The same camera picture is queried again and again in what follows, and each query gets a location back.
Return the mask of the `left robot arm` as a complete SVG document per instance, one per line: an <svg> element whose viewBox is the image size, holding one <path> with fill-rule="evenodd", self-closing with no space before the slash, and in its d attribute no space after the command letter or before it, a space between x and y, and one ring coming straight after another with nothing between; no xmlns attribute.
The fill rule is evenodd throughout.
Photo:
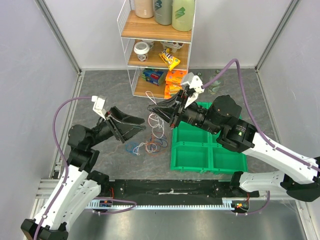
<svg viewBox="0 0 320 240"><path fill-rule="evenodd" d="M68 132L69 157L62 176L48 201L21 230L28 240L66 240L71 227L97 196L110 191L109 176L93 170L100 152L93 147L114 137L122 143L146 129L145 120L128 115L113 106L95 127L80 124Z"/></svg>

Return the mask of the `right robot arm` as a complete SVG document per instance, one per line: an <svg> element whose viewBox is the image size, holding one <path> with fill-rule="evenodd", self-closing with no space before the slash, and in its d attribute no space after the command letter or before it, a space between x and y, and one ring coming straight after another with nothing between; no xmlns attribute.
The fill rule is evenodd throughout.
<svg viewBox="0 0 320 240"><path fill-rule="evenodd" d="M187 94L180 90L175 96L147 107L176 128L181 122L217 135L223 148L257 158L274 168L263 173L235 172L229 191L235 197L257 191L281 191L290 197L313 202L320 197L319 157L310 158L270 140L253 124L240 118L242 108L229 95L217 97L209 108L196 102L187 104Z"/></svg>

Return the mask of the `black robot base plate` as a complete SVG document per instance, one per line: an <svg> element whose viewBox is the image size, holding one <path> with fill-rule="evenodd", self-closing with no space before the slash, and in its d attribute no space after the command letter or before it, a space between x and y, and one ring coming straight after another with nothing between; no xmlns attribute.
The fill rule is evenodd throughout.
<svg viewBox="0 0 320 240"><path fill-rule="evenodd" d="M114 179L101 187L100 197L129 198L138 195L205 195L214 198L258 198L259 191L247 192L229 181L217 179Z"/></svg>

